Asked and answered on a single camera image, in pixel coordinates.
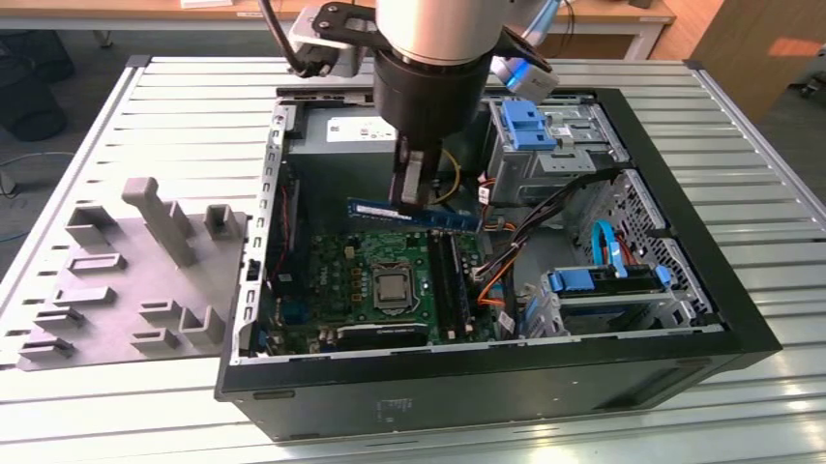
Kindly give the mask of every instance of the cpu socket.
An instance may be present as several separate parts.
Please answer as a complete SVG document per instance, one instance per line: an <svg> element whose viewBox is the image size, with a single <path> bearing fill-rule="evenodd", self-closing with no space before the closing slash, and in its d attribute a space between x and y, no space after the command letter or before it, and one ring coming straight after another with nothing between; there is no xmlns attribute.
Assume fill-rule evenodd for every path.
<svg viewBox="0 0 826 464"><path fill-rule="evenodd" d="M414 283L407 263L381 263L374 271L374 307L389 316L413 311Z"/></svg>

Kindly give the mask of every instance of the white sticker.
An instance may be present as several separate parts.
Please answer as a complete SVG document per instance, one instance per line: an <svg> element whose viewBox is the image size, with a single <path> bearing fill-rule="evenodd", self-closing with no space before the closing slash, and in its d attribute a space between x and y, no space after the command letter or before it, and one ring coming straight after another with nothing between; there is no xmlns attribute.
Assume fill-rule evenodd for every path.
<svg viewBox="0 0 826 464"><path fill-rule="evenodd" d="M331 118L327 122L329 142L393 141L397 130L379 116Z"/></svg>
<svg viewBox="0 0 826 464"><path fill-rule="evenodd" d="M514 318L509 316L505 311L499 311L499 325L505 328L505 330L510 333L514 333L514 327L517 323L514 322Z"/></svg>
<svg viewBox="0 0 826 464"><path fill-rule="evenodd" d="M487 205L491 201L491 189L487 187L479 187L479 203Z"/></svg>
<svg viewBox="0 0 826 464"><path fill-rule="evenodd" d="M562 126L561 128L555 128L551 126L551 135L555 137L571 137L569 126Z"/></svg>
<svg viewBox="0 0 826 464"><path fill-rule="evenodd" d="M374 208L373 206L357 205L357 213L362 213L363 215L370 215L370 216L385 216L386 218L406 219L406 220L413 219L413 217L399 214L398 211L383 210L381 208Z"/></svg>

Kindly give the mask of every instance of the blue plastic latch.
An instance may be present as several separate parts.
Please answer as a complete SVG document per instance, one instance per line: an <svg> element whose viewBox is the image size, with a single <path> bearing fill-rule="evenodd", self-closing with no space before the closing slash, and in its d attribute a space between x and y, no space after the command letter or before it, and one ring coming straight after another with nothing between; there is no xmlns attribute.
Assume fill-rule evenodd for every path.
<svg viewBox="0 0 826 464"><path fill-rule="evenodd" d="M562 292L566 288L566 286L563 285L563 280L559 277L559 274L553 273L550 276L550 281L551 281L551 290L554 290L554 292Z"/></svg>
<svg viewBox="0 0 826 464"><path fill-rule="evenodd" d="M533 101L505 101L502 113L517 150L554 150L557 148L557 139L545 130L545 113L539 111Z"/></svg>
<svg viewBox="0 0 826 464"><path fill-rule="evenodd" d="M569 269L559 271L566 290L586 291L594 290L594 279L587 269Z"/></svg>
<svg viewBox="0 0 826 464"><path fill-rule="evenodd" d="M539 298L534 297L531 303L529 304L529 310L526 311L526 321L530 321L533 312L537 311L537 307L539 306Z"/></svg>
<svg viewBox="0 0 826 464"><path fill-rule="evenodd" d="M671 287L671 271L662 264L654 268L654 273L659 277L659 281L666 288Z"/></svg>

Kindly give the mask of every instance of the metal slatted table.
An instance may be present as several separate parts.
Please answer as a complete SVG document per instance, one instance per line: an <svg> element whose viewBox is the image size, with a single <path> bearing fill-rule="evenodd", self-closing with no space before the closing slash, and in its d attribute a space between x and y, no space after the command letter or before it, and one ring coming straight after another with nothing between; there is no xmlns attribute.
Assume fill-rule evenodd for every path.
<svg viewBox="0 0 826 464"><path fill-rule="evenodd" d="M128 67L0 285L4 462L260 462L362 453L357 461L761 462L826 457L826 215L703 71L678 62L555 63L563 85L619 87L785 345L655 410L590 420L272 445L214 400L218 359L14 369L50 298L76 204L119 202L152 175L187 213L256 207L275 87L274 58L154 58ZM370 83L371 68L355 81Z"/></svg>

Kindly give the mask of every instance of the gray carpet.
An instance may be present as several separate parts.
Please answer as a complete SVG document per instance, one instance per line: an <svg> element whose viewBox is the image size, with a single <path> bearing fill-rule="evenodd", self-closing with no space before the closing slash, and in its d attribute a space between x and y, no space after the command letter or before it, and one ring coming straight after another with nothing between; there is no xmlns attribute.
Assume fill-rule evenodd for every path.
<svg viewBox="0 0 826 464"><path fill-rule="evenodd" d="M18 142L0 130L0 162L32 152L74 152L99 114L100 106L136 54L164 56L274 56L276 48L267 32L115 32L115 46L100 49L91 32L60 33L76 74L52 86L68 116L66 131L42 142ZM801 173L821 200L826 200L826 92L802 100L789 91L760 126L770 143ZM20 183L15 200L0 197L0 241L27 231L50 199L68 159L42 157L10 166ZM0 277L6 274L23 239L0 242Z"/></svg>

